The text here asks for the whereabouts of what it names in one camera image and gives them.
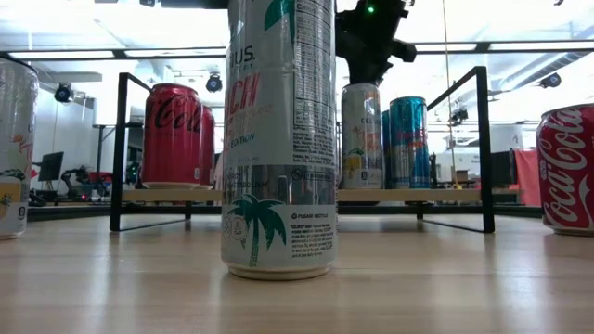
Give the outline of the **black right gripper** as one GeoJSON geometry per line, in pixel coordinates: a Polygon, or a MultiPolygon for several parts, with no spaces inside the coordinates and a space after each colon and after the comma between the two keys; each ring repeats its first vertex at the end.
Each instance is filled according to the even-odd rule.
{"type": "MultiPolygon", "coordinates": [[[[389,57],[413,62],[416,47],[398,39],[395,33],[401,19],[406,19],[407,2],[402,0],[358,0],[354,9],[335,15],[336,56],[347,61],[365,54],[377,55],[381,61],[389,57]]],[[[383,82],[383,71],[349,71],[349,84],[383,82]]]]}

